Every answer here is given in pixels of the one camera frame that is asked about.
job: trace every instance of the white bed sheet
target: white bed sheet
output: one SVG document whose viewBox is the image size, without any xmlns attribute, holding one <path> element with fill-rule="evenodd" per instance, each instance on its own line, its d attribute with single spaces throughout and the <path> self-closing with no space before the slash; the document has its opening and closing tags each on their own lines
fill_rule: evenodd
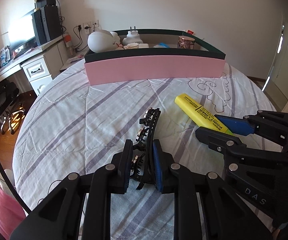
<svg viewBox="0 0 288 240">
<path fill-rule="evenodd" d="M 165 152 L 193 172 L 222 175 L 222 154 L 195 138 L 197 126 L 174 103 L 181 93 L 187 93 L 212 114 L 242 118 L 259 109 L 275 111 L 263 92 L 228 64 L 221 78 L 166 78 L 90 86 L 82 60 L 47 86 L 24 119 L 13 158 L 19 194 L 33 209 L 55 180 L 71 172 L 88 174 L 110 163 L 126 139 L 135 142 L 141 127 L 139 118 L 148 107 L 162 111 L 155 138 Z M 248 147 L 281 150 L 257 135 L 240 138 Z M 111 239 L 172 239 L 173 195 L 161 195 L 148 185 L 137 191 L 137 183 L 131 180 L 125 195 L 112 195 Z M 270 228 L 270 218 L 250 207 Z"/>
</svg>

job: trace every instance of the computer tower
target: computer tower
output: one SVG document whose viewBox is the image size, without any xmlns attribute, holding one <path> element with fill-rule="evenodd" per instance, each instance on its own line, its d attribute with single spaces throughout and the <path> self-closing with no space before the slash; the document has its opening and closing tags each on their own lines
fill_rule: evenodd
<svg viewBox="0 0 288 240">
<path fill-rule="evenodd" d="M 44 6 L 32 14 L 33 27 L 38 45 L 62 35 L 57 6 Z"/>
</svg>

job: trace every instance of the office chair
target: office chair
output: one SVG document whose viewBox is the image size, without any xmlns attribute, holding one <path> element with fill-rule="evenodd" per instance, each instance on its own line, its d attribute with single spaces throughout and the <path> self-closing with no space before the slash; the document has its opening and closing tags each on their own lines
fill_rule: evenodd
<svg viewBox="0 0 288 240">
<path fill-rule="evenodd" d="M 3 130 L 4 125 L 8 122 L 10 133 L 14 134 L 14 127 L 12 124 L 14 123 L 14 116 L 18 113 L 22 113 L 26 115 L 26 111 L 23 108 L 23 105 L 20 104 L 20 108 L 14 112 L 9 112 L 7 109 L 10 106 L 13 106 L 19 97 L 19 89 L 16 87 L 14 82 L 9 82 L 8 80 L 3 80 L 0 82 L 0 119 L 3 118 L 2 125 L 0 127 L 1 133 L 5 134 Z"/>
</svg>

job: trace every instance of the white wall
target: white wall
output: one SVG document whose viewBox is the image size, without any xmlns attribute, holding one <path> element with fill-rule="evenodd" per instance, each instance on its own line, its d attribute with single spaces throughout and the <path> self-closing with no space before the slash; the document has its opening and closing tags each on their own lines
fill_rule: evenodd
<svg viewBox="0 0 288 240">
<path fill-rule="evenodd" d="M 73 27 L 93 19 L 107 30 L 190 29 L 226 53 L 229 64 L 259 78 L 266 78 L 276 53 L 282 1 L 287 0 L 59 0 L 74 44 Z M 32 8 L 33 0 L 0 0 L 0 34 Z"/>
</svg>

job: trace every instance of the yellow highlighter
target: yellow highlighter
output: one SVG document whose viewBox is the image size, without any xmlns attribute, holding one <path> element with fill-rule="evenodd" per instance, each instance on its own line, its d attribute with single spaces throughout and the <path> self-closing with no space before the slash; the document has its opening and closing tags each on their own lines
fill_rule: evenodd
<svg viewBox="0 0 288 240">
<path fill-rule="evenodd" d="M 203 106 L 194 101 L 187 94 L 181 94 L 175 98 L 175 103 L 198 125 L 215 131 L 233 135 L 214 115 Z"/>
</svg>

